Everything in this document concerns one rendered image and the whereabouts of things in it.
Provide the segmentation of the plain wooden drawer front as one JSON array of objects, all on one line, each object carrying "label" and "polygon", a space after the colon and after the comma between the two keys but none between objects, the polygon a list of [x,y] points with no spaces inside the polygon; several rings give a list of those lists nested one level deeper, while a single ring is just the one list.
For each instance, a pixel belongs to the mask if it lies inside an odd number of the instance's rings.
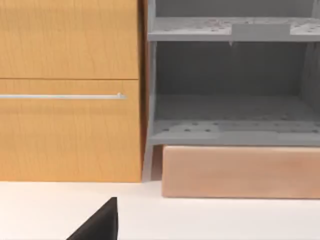
[{"label": "plain wooden drawer front", "polygon": [[0,0],[0,78],[138,76],[137,0]]}]

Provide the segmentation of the wooden cupboard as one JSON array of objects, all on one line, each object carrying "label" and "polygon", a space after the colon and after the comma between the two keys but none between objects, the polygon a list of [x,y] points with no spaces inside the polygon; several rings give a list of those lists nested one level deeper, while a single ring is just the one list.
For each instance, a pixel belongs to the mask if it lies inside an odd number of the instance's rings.
[{"label": "wooden cupboard", "polygon": [[145,56],[146,56],[146,30],[145,30],[145,4],[146,0],[137,0],[138,2],[138,70],[139,75],[136,79],[48,79],[48,78],[1,78],[0,80],[137,80],[139,82],[139,109],[140,109],[140,140],[141,140],[141,173],[143,166],[143,153],[145,146],[146,132],[146,78],[145,78]]}]

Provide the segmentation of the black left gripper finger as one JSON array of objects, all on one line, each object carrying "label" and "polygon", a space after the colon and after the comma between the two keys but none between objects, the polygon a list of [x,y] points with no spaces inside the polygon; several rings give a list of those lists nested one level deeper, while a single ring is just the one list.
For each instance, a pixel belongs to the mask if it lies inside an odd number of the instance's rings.
[{"label": "black left gripper finger", "polygon": [[118,240],[118,198],[111,197],[66,240]]}]

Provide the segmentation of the pale wooden drawer front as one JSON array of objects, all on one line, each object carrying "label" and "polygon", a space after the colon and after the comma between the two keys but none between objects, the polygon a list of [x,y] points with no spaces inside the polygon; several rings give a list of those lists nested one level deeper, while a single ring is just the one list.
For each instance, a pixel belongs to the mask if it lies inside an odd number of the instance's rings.
[{"label": "pale wooden drawer front", "polygon": [[320,147],[168,145],[162,195],[320,199]]}]

